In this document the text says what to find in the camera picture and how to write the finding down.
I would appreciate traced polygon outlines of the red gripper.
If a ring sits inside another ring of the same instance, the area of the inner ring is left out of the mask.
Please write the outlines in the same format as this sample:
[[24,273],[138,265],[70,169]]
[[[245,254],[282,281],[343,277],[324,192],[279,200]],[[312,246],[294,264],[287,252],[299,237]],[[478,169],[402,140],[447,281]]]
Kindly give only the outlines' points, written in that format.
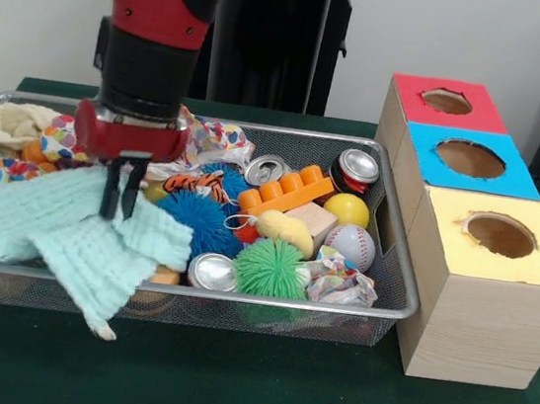
[[111,112],[103,104],[94,100],[82,100],[74,114],[74,130],[77,144],[87,155],[99,159],[113,160],[107,169],[107,183],[99,215],[113,219],[119,200],[119,177],[121,158],[136,158],[122,193],[122,216],[129,219],[133,215],[135,201],[140,192],[149,161],[171,162],[181,156],[186,149],[191,133],[186,125],[179,128],[154,121],[140,121],[117,112]]

